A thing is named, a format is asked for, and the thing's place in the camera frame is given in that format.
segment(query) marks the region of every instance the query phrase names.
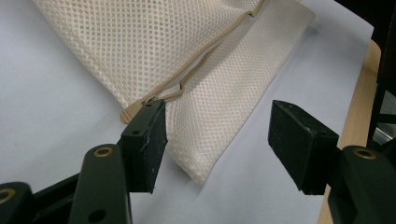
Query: zipper pull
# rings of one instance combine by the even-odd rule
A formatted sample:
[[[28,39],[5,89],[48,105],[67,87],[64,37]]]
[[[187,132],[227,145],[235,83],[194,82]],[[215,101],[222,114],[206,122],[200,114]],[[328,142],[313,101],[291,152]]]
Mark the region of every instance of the zipper pull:
[[[120,121],[124,124],[129,124],[134,116],[136,116],[137,112],[139,112],[140,108],[142,108],[145,103],[148,103],[154,99],[155,96],[149,95],[129,105],[122,111],[122,113],[120,113]]]

